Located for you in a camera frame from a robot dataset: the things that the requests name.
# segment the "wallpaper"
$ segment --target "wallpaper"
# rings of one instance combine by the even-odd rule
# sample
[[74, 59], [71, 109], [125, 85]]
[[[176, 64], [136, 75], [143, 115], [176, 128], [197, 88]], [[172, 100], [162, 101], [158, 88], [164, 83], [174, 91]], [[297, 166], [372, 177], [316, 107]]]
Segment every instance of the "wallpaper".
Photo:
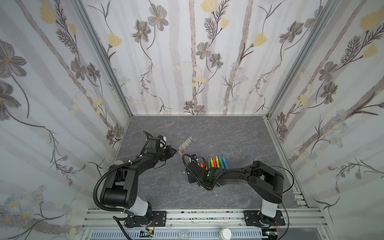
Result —
[[82, 0], [134, 114], [266, 114], [326, 1]]
[[384, 3], [341, 1], [276, 113], [276, 133], [338, 240], [382, 239]]
[[2, 239], [79, 238], [128, 118], [69, 1], [0, 6]]

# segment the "teal marker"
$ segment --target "teal marker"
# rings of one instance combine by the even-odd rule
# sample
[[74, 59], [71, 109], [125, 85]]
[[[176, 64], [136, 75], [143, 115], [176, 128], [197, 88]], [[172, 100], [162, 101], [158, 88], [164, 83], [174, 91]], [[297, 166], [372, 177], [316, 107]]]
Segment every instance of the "teal marker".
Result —
[[221, 156], [223, 157], [223, 163], [224, 163], [225, 168], [228, 169], [227, 161], [225, 160], [224, 155], [222, 154]]
[[223, 164], [223, 161], [221, 160], [221, 157], [219, 156], [218, 157], [218, 162], [220, 163], [220, 167], [221, 168], [225, 168], [224, 164]]

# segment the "white round cap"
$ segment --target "white round cap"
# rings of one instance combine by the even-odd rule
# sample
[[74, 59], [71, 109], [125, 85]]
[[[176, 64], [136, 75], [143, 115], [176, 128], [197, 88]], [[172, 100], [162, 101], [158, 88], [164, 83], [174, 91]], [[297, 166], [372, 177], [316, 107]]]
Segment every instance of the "white round cap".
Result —
[[230, 240], [232, 238], [232, 232], [228, 228], [223, 228], [220, 233], [221, 240]]

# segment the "white bottle lid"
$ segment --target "white bottle lid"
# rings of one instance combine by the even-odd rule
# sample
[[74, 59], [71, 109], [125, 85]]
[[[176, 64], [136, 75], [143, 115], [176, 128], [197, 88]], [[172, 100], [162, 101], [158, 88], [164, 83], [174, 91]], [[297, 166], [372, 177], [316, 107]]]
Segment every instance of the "white bottle lid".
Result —
[[223, 228], [220, 230], [218, 237], [220, 240], [230, 240], [232, 238], [232, 232], [228, 228]]

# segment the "black mounting plate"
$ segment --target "black mounting plate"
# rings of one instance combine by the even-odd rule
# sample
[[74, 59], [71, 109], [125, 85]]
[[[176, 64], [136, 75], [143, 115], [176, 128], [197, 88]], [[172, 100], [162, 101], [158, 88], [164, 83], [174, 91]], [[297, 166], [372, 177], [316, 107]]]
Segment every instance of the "black mounting plate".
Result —
[[[155, 227], [165, 227], [166, 226], [166, 219], [167, 219], [167, 212], [166, 211], [152, 211], [152, 214], [153, 214], [153, 217], [155, 218]], [[142, 227], [138, 223], [138, 221], [135, 220], [134, 216], [129, 218], [128, 220], [126, 220], [124, 222], [124, 226], [126, 226], [127, 228]]]
[[[244, 218], [245, 223], [247, 226], [254, 226], [254, 227], [264, 227], [259, 223], [259, 215], [258, 211], [244, 211]], [[285, 226], [284, 218], [281, 218], [283, 215], [280, 210], [276, 211], [275, 221], [279, 224], [279, 226]]]

